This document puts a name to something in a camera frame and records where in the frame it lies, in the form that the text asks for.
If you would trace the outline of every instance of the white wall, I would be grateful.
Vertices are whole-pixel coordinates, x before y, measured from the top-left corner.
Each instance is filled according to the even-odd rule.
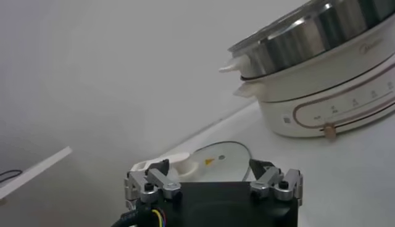
[[[11,195],[1,225],[109,226],[133,163],[247,104],[217,73],[227,48],[303,2],[2,0],[0,170],[75,153]]]

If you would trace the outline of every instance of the white shelf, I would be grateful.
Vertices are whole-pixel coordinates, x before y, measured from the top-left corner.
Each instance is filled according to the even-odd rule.
[[[16,189],[21,187],[22,185],[26,184],[42,172],[44,172],[49,167],[53,166],[58,161],[64,159],[66,156],[71,154],[73,150],[71,148],[66,147],[65,149],[59,151],[58,153],[50,156],[49,158],[45,159],[44,161],[36,164],[35,166],[25,170],[20,176],[16,177],[12,181],[4,184],[3,186],[0,185],[0,200],[4,199],[10,193],[14,192]]]

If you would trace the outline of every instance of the gold trim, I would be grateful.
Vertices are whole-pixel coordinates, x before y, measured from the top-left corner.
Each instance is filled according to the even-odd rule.
[[[351,87],[348,88],[348,89],[345,89],[345,90],[343,90],[343,91],[340,91],[340,92],[338,92],[338,93],[336,93],[336,94],[332,94],[332,95],[330,95],[330,96],[323,97],[323,98],[320,98],[320,99],[317,99],[317,100],[314,100],[314,101],[310,101],[310,102],[306,102],[306,103],[303,103],[303,104],[299,104],[297,107],[295,107],[295,109],[294,109],[294,111],[293,111],[293,118],[294,118],[294,121],[295,121],[298,125],[300,125],[300,126],[302,126],[302,127],[304,127],[304,128],[309,128],[309,129],[323,128],[327,123],[324,123],[324,124],[322,124],[322,125],[315,125],[315,126],[309,126],[309,125],[305,125],[305,124],[301,123],[301,122],[296,118],[296,112],[297,112],[300,108],[302,108],[302,107],[306,107],[306,106],[308,106],[308,105],[312,105],[312,104],[316,104],[316,103],[319,103],[319,102],[327,101],[327,100],[332,99],[332,98],[334,98],[334,97],[338,97],[338,96],[340,96],[340,95],[342,95],[342,94],[345,94],[345,93],[348,93],[348,92],[350,92],[350,91],[352,91],[352,90],[355,90],[355,89],[357,89],[357,88],[359,88],[359,87],[361,87],[361,86],[363,86],[363,85],[366,85],[367,83],[369,83],[369,82],[371,82],[371,81],[377,79],[378,77],[384,75],[385,73],[387,73],[388,71],[390,71],[390,70],[393,69],[394,67],[395,67],[395,64],[392,64],[392,65],[390,65],[389,67],[387,67],[386,69],[384,69],[383,71],[381,71],[380,73],[377,73],[377,75],[375,75],[375,76],[373,76],[373,77],[371,77],[371,78],[369,78],[369,79],[367,79],[367,80],[365,80],[365,81],[363,81],[363,82],[361,82],[361,83],[359,83],[359,84],[357,84],[357,85],[351,86]],[[332,124],[336,125],[336,124],[340,124],[340,123],[345,123],[345,122],[348,122],[348,121],[350,121],[350,120],[353,120],[353,119],[362,117],[362,116],[364,116],[364,115],[366,115],[366,114],[370,114],[371,112],[374,112],[374,111],[376,111],[377,109],[380,109],[380,108],[382,108],[382,107],[388,105],[389,103],[391,103],[391,102],[393,102],[393,101],[395,101],[395,97],[391,98],[390,100],[388,100],[388,101],[386,101],[386,102],[384,102],[384,103],[382,103],[382,104],[380,104],[380,105],[378,105],[378,106],[376,106],[376,107],[373,107],[373,108],[371,108],[371,109],[369,109],[369,110],[366,110],[365,112],[358,113],[357,115],[354,115],[354,116],[351,116],[351,117],[344,118],[344,119],[342,119],[342,120],[338,120],[338,121],[332,122]]]

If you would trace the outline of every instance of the control panel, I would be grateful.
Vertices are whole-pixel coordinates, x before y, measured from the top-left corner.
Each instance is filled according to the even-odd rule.
[[[299,104],[293,111],[294,121],[301,127],[314,129],[374,114],[395,102],[394,75],[395,64],[334,94]]]

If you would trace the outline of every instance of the metal bracket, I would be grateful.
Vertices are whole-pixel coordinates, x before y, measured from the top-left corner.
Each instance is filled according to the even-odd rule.
[[[256,181],[252,181],[250,185],[251,193],[259,199],[268,197],[270,188],[273,184],[281,181],[283,174],[277,167],[270,167],[266,172]]]
[[[181,191],[180,183],[170,181],[155,168],[148,170],[147,180],[161,188],[165,199],[173,199]]]
[[[153,203],[159,198],[158,188],[145,179],[143,172],[129,172],[128,190],[127,199],[137,195],[142,202]]]
[[[303,175],[299,170],[290,169],[282,181],[274,187],[274,195],[280,201],[290,201],[297,198],[299,206],[303,199]]]

